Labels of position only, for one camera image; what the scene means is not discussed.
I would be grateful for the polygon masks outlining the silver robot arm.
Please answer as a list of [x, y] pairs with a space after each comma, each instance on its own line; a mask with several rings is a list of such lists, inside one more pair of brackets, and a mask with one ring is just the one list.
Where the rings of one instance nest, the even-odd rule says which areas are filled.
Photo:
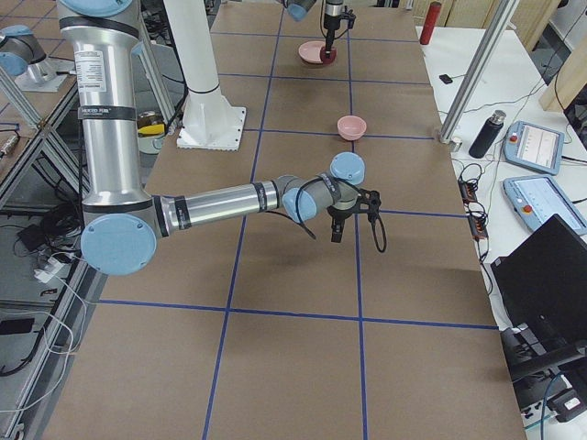
[[[289, 16], [295, 21], [303, 20], [310, 12], [316, 1], [312, 0], [285, 0], [281, 1], [283, 8]], [[321, 2], [322, 18], [321, 29], [325, 31], [324, 54], [327, 58], [331, 57], [336, 32], [340, 29], [340, 22], [343, 19], [344, 2], [339, 0], [326, 0]]]
[[[168, 1], [164, 8], [187, 89], [179, 146], [237, 149], [246, 109], [221, 92], [204, 4]], [[299, 225], [328, 212], [332, 238], [339, 241], [343, 221], [366, 211], [371, 197], [361, 186], [365, 164], [354, 153], [338, 154], [311, 180], [285, 175], [191, 197], [147, 193], [139, 171], [131, 62], [140, 37], [140, 6], [136, 1], [61, 1], [58, 13], [61, 34], [74, 50], [90, 178], [81, 249], [94, 269], [128, 275], [150, 262], [161, 237], [269, 211]]]

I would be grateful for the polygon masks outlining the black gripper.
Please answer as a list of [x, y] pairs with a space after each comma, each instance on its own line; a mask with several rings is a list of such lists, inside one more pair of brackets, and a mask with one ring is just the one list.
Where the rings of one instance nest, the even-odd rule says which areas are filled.
[[356, 196], [352, 201], [343, 201], [327, 208], [331, 218], [331, 241], [340, 243], [342, 241], [345, 222], [353, 215], [360, 213], [361, 196]]
[[340, 29], [341, 20], [342, 15], [333, 16], [328, 13], [324, 14], [323, 27], [326, 30], [325, 50], [332, 50], [336, 38], [336, 32]]

